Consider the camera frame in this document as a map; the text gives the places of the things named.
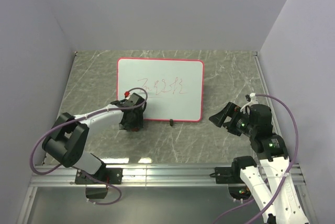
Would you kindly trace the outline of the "red framed whiteboard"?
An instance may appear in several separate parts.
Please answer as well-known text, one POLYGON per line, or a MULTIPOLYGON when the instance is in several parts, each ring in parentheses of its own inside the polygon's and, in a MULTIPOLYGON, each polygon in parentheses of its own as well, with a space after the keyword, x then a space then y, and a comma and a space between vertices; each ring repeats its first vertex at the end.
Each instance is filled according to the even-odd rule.
POLYGON ((199 122, 203 115, 205 64, 201 60, 120 58, 117 99, 134 89, 148 96, 146 120, 199 122))

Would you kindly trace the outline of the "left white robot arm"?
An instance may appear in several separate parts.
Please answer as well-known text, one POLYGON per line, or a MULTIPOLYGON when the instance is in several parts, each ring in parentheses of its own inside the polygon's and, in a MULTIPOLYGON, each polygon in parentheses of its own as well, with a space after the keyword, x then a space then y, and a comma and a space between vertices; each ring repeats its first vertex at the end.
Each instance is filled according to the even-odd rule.
POLYGON ((62 113, 42 142, 42 149, 63 167, 75 167, 87 173, 93 183, 107 181, 106 164, 86 152, 89 137, 112 125, 121 130, 138 131, 143 128, 143 113, 147 100, 137 93, 126 92, 125 98, 82 115, 62 113))

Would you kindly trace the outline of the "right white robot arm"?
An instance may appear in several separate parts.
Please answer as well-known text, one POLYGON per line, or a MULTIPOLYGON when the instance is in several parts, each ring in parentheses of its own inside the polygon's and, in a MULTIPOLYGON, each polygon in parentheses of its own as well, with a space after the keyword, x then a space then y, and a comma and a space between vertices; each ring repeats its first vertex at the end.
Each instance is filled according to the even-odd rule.
POLYGON ((248 222, 262 217, 264 223, 308 223, 290 174, 293 159, 284 139, 273 131, 270 107, 257 101, 243 107, 229 102, 209 121, 235 136, 247 136, 258 157, 234 158, 229 174, 235 183, 246 185, 259 207, 248 222))

